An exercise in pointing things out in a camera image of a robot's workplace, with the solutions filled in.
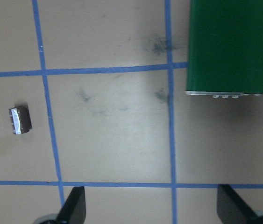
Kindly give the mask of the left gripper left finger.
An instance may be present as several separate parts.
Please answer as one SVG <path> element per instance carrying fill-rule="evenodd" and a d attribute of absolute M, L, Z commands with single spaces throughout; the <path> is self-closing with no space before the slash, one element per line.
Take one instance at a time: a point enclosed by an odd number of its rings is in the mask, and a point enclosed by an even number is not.
<path fill-rule="evenodd" d="M 86 218 L 85 188 L 73 187 L 56 221 L 58 224 L 83 224 Z"/>

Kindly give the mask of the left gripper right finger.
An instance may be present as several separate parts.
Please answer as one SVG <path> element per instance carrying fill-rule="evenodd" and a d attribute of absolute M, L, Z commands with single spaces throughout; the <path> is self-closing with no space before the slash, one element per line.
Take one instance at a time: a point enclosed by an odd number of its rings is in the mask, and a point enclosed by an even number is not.
<path fill-rule="evenodd" d="M 258 215 L 228 184 L 217 188 L 217 215 L 223 224 L 253 224 Z"/>

